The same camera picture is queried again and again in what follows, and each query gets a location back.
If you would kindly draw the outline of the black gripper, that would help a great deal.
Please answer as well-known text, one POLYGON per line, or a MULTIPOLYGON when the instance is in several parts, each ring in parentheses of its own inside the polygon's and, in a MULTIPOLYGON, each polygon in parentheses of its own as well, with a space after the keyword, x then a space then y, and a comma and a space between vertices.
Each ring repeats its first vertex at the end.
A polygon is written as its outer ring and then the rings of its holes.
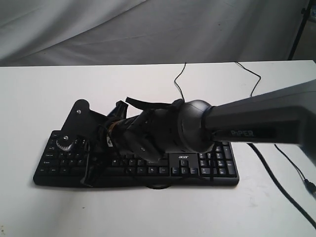
MULTIPOLYGON (((141 154, 140 125, 137 118, 126 118, 128 104, 122 100, 116 102, 116 106, 108 114, 108 117, 97 122, 96 125, 96 149, 104 153, 134 153, 141 154)), ((104 159, 102 153, 89 151, 84 176, 80 183, 87 187, 94 187, 95 183, 104 171, 104 159)))

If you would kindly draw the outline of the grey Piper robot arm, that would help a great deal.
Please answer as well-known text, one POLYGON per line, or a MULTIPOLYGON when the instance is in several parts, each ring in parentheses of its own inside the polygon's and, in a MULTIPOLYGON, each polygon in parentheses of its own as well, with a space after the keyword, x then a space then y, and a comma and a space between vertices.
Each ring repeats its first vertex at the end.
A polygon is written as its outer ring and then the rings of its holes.
POLYGON ((109 157, 130 152, 149 167, 127 165, 120 176, 131 177, 154 189, 167 188, 193 178, 213 180, 213 166, 164 164, 165 154, 207 153, 219 142, 296 144, 316 159, 316 82, 314 80, 221 106, 203 100, 171 104, 126 98, 112 115, 95 126, 96 139, 104 146, 101 156, 90 155, 82 184, 92 187, 110 171, 109 157))

